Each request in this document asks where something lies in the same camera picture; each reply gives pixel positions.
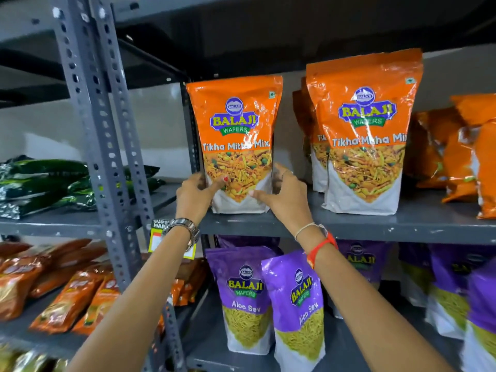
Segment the person's left hand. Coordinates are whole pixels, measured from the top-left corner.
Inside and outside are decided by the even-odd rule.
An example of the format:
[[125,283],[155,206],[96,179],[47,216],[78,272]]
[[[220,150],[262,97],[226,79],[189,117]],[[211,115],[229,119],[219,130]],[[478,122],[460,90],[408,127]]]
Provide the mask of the person's left hand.
[[183,181],[176,194],[175,218],[187,218],[199,226],[214,197],[208,193],[208,186],[205,173],[194,173]]

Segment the person's right hand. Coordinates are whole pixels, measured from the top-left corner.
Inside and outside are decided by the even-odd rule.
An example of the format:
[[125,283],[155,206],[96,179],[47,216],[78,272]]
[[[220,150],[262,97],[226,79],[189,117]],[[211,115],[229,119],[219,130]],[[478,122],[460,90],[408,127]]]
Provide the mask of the person's right hand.
[[307,185],[300,181],[291,170],[280,163],[273,165],[274,187],[279,189],[278,199],[271,211],[297,239],[297,235],[307,225],[313,223],[307,200]]

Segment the orange snack mix packet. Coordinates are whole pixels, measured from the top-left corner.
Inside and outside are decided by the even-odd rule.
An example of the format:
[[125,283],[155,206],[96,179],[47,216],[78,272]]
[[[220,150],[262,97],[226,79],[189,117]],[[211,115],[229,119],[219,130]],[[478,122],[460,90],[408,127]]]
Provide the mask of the orange snack mix packet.
[[301,78],[301,88],[292,93],[296,121],[303,132],[303,153],[312,168],[312,186],[318,193],[325,193],[329,175],[327,163],[330,145],[316,118],[315,107],[309,96],[306,76]]
[[212,200],[216,214],[260,214],[269,208],[250,196],[272,192],[273,137],[283,92],[278,75],[187,84],[208,184],[228,180]]
[[419,48],[307,65],[308,94],[329,144],[323,208],[370,216],[397,212],[423,71]]

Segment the person's left forearm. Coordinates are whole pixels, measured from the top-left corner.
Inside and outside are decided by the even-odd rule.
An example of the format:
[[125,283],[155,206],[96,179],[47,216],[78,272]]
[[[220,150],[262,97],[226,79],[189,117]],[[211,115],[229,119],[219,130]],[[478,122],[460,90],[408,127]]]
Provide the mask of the person's left forearm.
[[171,228],[65,372],[141,372],[190,239]]

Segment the person's right forearm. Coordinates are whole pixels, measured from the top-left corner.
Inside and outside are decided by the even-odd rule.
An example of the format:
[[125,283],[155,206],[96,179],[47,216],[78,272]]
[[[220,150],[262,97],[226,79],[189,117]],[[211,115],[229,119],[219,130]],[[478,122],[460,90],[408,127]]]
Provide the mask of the person's right forearm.
[[446,359],[311,223],[296,241],[338,307],[372,372],[454,372]]

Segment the silver wristwatch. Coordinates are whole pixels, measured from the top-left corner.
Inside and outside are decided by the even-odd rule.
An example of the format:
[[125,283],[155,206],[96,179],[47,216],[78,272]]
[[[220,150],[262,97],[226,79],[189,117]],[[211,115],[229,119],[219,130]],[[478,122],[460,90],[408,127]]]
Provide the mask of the silver wristwatch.
[[195,223],[187,218],[172,219],[167,225],[165,225],[162,231],[162,238],[164,238],[174,227],[183,227],[189,231],[190,237],[185,251],[188,252],[189,250],[194,249],[200,239],[200,231]]

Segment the yellow shelf price tag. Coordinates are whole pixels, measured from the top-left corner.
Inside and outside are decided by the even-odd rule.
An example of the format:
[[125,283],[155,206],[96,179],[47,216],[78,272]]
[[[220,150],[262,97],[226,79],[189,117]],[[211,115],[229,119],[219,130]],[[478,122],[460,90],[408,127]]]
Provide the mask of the yellow shelf price tag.
[[[170,221],[171,220],[164,220],[164,219],[155,219],[152,221],[151,231],[150,231],[150,242],[148,246],[149,253],[152,253],[157,249],[158,245],[162,240],[162,231],[165,225],[167,225],[168,222]],[[188,252],[185,251],[183,254],[183,259],[194,260],[195,254],[196,254],[196,247],[192,250],[189,250]]]

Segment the row of purple snack packets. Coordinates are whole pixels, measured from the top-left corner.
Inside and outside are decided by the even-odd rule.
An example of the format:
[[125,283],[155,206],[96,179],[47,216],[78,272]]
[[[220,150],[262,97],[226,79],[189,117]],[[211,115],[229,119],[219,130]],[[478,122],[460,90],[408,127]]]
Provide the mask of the row of purple snack packets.
[[320,279],[303,252],[256,245],[208,249],[220,309],[189,363],[214,372],[317,372],[326,353]]

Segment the grey slotted metal shelf rack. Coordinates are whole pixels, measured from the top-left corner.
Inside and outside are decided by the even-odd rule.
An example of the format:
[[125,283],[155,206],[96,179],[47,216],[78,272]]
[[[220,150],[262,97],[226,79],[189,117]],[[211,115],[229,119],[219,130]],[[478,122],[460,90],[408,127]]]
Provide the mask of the grey slotted metal shelf rack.
[[178,185],[170,183],[149,194],[139,138],[129,103],[114,21],[107,37],[95,22],[91,5],[98,0],[49,0],[44,9],[15,9],[0,0],[0,45],[52,30],[57,40],[72,107],[82,125],[85,160],[96,194],[98,220],[90,213],[41,211],[20,220],[0,217],[0,235],[76,237],[106,240],[120,289],[138,274],[136,230],[150,230],[154,210],[175,200]]
[[[88,0],[96,29],[109,38],[100,43],[105,68],[113,65],[116,90],[126,74],[121,51],[127,51],[172,81],[214,80],[239,76],[303,71],[308,63],[365,53],[421,48],[427,54],[450,54],[474,45],[496,45],[496,0]],[[200,170],[199,135],[190,96],[181,83],[191,171]],[[440,194],[402,194],[396,215],[332,215],[318,205],[323,195],[308,193],[316,220],[335,236],[379,241],[453,242],[468,236],[488,243],[496,236],[494,221],[470,220],[475,205],[435,204]],[[247,236],[288,237],[272,212],[261,215],[214,215],[207,212],[200,229],[210,235],[226,231]],[[228,364],[227,347],[214,334],[196,341],[201,316],[192,320],[191,342],[181,339],[174,311],[172,336],[166,344],[176,371],[193,368],[239,370]]]

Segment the plain orange snack bag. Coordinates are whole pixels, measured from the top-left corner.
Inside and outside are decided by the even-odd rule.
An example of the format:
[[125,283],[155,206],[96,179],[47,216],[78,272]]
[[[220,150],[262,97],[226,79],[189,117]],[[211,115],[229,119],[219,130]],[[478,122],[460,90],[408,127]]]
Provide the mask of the plain orange snack bag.
[[450,100],[470,126],[496,121],[496,93],[453,95]]
[[471,168],[480,206],[477,217],[496,219],[496,118],[476,128]]
[[471,168],[472,145],[472,131],[467,126],[449,135],[443,155],[447,184],[442,203],[476,202],[478,193]]
[[446,188],[444,150],[449,136],[461,126],[461,116],[454,106],[412,113],[403,174],[414,180],[416,187]]

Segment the pile of green snack packets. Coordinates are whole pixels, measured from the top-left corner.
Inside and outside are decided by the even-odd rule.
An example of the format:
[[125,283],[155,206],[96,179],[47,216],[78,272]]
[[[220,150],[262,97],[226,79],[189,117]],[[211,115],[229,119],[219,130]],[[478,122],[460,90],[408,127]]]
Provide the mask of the pile of green snack packets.
[[21,220],[47,210],[97,211],[104,186],[92,185],[85,162],[34,159],[26,155],[0,162],[0,219]]

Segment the pile of orange-brown snack packets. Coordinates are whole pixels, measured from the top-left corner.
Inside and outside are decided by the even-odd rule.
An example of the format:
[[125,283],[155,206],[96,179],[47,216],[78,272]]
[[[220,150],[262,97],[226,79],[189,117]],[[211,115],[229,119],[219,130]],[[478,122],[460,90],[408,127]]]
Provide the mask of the pile of orange-brown snack packets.
[[53,292],[30,330],[90,335],[121,294],[104,241],[0,243],[0,323]]

